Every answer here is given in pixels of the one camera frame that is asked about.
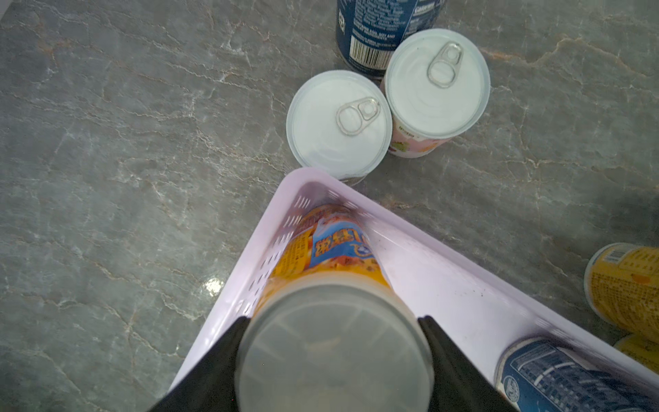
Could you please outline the dark blue tin can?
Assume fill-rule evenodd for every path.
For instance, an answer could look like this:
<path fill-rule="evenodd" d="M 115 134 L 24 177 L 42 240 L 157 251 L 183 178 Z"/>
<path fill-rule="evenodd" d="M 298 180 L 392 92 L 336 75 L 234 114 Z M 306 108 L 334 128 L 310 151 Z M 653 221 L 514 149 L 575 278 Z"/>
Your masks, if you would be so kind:
<path fill-rule="evenodd" d="M 338 0 L 336 43 L 348 66 L 380 79 L 405 39 L 434 26 L 444 0 Z"/>

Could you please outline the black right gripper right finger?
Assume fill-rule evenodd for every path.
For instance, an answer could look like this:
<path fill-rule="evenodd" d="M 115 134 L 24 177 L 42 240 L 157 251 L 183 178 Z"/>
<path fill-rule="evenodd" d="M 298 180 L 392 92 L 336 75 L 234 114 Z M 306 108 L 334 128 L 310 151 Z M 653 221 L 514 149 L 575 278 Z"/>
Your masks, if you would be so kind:
<path fill-rule="evenodd" d="M 431 411 L 514 412 L 516 409 L 477 370 L 434 318 L 418 319 L 431 353 Z"/>

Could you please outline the tall can with plastic lid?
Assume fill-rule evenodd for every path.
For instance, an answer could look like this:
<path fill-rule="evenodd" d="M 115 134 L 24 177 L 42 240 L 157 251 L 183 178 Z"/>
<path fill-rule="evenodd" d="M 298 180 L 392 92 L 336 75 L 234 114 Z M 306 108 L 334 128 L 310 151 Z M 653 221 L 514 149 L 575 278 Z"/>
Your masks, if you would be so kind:
<path fill-rule="evenodd" d="M 426 411 L 432 355 L 357 214 L 312 209 L 270 273 L 238 353 L 243 411 Z"/>

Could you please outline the blue Progresso soup can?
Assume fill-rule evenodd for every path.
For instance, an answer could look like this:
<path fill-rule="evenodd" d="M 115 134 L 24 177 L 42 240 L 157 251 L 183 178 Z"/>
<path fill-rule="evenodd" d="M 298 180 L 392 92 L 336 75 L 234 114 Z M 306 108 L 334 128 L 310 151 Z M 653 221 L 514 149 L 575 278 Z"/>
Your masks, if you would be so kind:
<path fill-rule="evenodd" d="M 495 387 L 518 411 L 657 411 L 657 401 L 545 337 L 501 356 Z"/>

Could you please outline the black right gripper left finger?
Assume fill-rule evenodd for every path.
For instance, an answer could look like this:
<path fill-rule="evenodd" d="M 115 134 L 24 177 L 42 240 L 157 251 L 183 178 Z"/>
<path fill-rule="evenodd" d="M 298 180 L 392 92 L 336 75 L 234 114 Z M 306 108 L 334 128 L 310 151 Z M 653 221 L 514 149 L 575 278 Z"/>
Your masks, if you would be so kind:
<path fill-rule="evenodd" d="M 150 411 L 238 411 L 237 356 L 250 322 L 247 317 L 233 322 L 187 376 Z"/>

